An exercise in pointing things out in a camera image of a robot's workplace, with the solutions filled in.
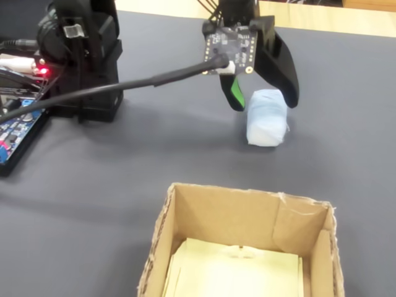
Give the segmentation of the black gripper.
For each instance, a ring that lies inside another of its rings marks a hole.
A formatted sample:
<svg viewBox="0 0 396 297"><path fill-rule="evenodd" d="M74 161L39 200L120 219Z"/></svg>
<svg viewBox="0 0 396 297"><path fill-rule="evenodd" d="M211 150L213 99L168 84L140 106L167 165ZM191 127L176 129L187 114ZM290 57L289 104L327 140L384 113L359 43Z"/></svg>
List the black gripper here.
<svg viewBox="0 0 396 297"><path fill-rule="evenodd" d="M259 17L258 0L224 0L218 2L218 8L222 25L249 24L249 29L257 33L254 70L281 91L287 107L297 107L298 76L291 52L275 29L275 17ZM220 75L220 84L230 107L234 111L244 111L246 102L238 78L235 75Z"/></svg>

